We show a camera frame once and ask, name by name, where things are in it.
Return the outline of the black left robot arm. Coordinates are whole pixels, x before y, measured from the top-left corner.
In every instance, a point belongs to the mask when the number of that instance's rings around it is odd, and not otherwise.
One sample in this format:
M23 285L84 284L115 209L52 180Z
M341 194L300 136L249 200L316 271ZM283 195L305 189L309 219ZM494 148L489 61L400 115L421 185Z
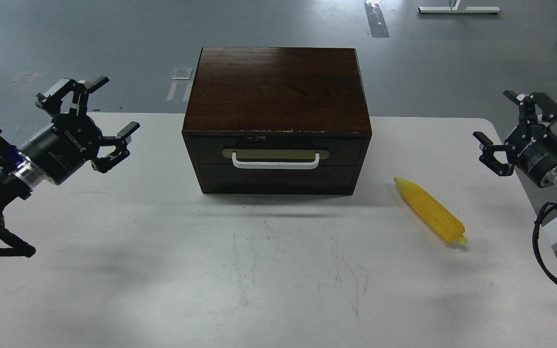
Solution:
M0 256L30 258L36 249L5 225L3 211L14 200L26 200L42 181L60 185L84 163L106 173L126 159L131 134L139 123L130 122L115 136L105 136L88 116L90 95L107 84L60 79L45 93L38 93L36 106L51 117L51 123L20 146L6 141L0 130Z

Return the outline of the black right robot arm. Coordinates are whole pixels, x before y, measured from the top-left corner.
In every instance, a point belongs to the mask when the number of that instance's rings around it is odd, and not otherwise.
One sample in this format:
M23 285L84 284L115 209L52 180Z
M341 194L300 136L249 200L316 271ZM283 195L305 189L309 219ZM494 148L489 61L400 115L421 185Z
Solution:
M518 124L501 145L480 131L474 132L481 145L480 162L498 176L510 176L517 169L539 188L557 187L557 136L551 130L557 122L557 104L542 92L519 95L506 90L503 95L518 107ZM557 203L542 205L534 222L532 248L542 271L557 285L557 277L545 266L539 248L540 227L551 211L557 211Z

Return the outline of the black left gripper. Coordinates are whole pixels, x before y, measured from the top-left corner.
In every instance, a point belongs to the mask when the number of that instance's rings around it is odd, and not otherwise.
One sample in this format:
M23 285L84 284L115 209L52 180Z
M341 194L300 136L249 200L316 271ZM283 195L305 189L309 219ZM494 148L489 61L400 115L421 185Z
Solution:
M51 117L70 117L51 122L18 150L54 185L68 180L89 160L95 171L106 173L130 155L128 144L132 141L132 133L141 127L138 122L130 122L115 136L103 136L102 130L87 116L89 95L108 82L110 79L106 76L99 76L95 81L62 78L45 93L37 93L38 108ZM63 99L69 93L74 107L64 113ZM114 147L114 150L106 157L97 157L100 147Z

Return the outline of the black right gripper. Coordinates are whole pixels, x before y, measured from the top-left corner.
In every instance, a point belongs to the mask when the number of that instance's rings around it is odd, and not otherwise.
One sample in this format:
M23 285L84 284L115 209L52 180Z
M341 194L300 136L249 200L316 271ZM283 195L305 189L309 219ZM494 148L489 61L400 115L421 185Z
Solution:
M542 92L519 95L505 90L502 94L518 106L518 126L505 139L505 145L495 145L483 132L473 132L481 145L479 161L501 177L511 176L516 166L537 187L550 187L554 175L549 172L557 167L557 136L537 124L557 122L557 103ZM507 154L508 163L499 161L497 152Z

